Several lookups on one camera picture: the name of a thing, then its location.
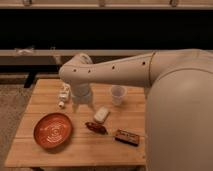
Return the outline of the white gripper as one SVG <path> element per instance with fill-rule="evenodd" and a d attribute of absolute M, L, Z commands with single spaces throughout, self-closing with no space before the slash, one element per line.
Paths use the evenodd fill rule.
<path fill-rule="evenodd" d="M 93 92 L 89 84 L 72 85 L 71 97 L 75 104 L 90 104 L 93 102 Z"/>

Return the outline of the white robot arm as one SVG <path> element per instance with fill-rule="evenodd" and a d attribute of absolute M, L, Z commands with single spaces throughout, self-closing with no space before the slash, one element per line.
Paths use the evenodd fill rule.
<path fill-rule="evenodd" d="M 78 54 L 59 76 L 76 100 L 91 83 L 146 88 L 147 170 L 213 171 L 213 53 L 154 51 L 98 64 Z"/>

